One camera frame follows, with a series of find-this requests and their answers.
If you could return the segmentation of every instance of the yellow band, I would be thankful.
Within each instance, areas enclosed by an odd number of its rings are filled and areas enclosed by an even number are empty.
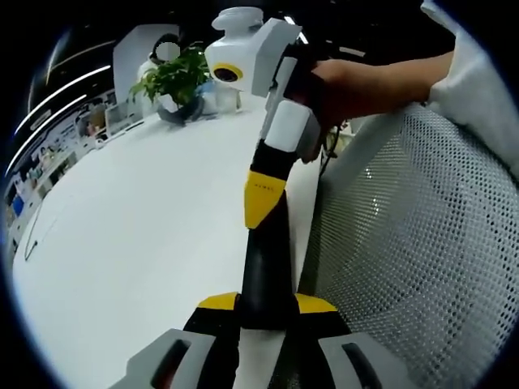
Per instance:
[[[208,308],[210,310],[233,310],[234,301],[238,293],[224,293],[211,296],[198,304],[199,308]]]
[[[245,225],[255,229],[277,205],[286,181],[262,173],[249,171],[245,184]]]
[[[243,72],[239,68],[237,68],[235,65],[232,65],[230,63],[218,62],[212,68],[212,71],[214,72],[218,69],[227,69],[228,71],[232,71],[233,73],[236,74],[236,77],[238,77],[238,79],[241,79],[243,77]]]
[[[298,299],[300,314],[318,314],[323,312],[335,312],[337,308],[322,298],[295,293]]]

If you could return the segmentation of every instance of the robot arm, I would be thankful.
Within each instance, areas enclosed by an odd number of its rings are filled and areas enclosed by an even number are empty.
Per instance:
[[[225,33],[205,50],[212,77],[252,95],[268,96],[245,187],[245,224],[255,229],[279,202],[294,162],[310,155],[319,141],[320,126],[312,110],[285,98],[301,62],[290,52],[301,28],[278,19],[263,24],[263,12],[254,7],[224,10],[212,26]]]

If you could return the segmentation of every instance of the gray pot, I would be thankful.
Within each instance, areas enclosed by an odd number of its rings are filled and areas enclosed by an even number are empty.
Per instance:
[[[195,96],[189,103],[183,105],[175,112],[170,112],[162,105],[157,109],[159,117],[165,122],[173,123],[177,126],[185,126],[186,120],[197,120],[204,110],[204,99],[202,96]]]

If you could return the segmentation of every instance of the cable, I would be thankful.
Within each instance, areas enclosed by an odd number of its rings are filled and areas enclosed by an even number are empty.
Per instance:
[[[321,177],[324,174],[324,171],[328,167],[328,163],[330,162],[330,159],[332,158],[332,154],[334,153],[333,150],[335,150],[335,147],[337,146],[337,143],[339,142],[339,134],[341,132],[341,126],[337,125],[337,126],[334,126],[334,128],[337,128],[337,130],[335,133],[335,137],[333,138],[332,146],[330,147],[330,149],[328,150],[328,146],[326,144],[327,143],[326,139],[324,140],[324,143],[323,143],[324,154],[326,155],[326,161],[321,166],[321,171],[319,173],[319,177]]]
[[[36,248],[36,246],[38,246],[38,241],[35,240],[31,246],[31,250],[29,251],[29,253],[27,253],[27,248],[29,247],[29,242],[31,241],[32,232],[34,231],[34,226],[36,225],[38,218],[40,217],[42,208],[43,208],[43,200],[41,201],[40,206],[36,210],[36,215],[34,216],[34,223],[32,223],[31,230],[29,231],[29,236],[27,237],[27,242],[25,243],[25,250],[24,250],[25,262],[27,262],[29,256],[32,254],[32,251]]]

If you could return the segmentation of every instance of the white sleeve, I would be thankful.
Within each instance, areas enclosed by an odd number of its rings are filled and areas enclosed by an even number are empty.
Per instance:
[[[432,87],[429,107],[473,132],[519,179],[519,116],[506,85],[463,28],[431,1],[422,10],[456,35],[453,62]]]

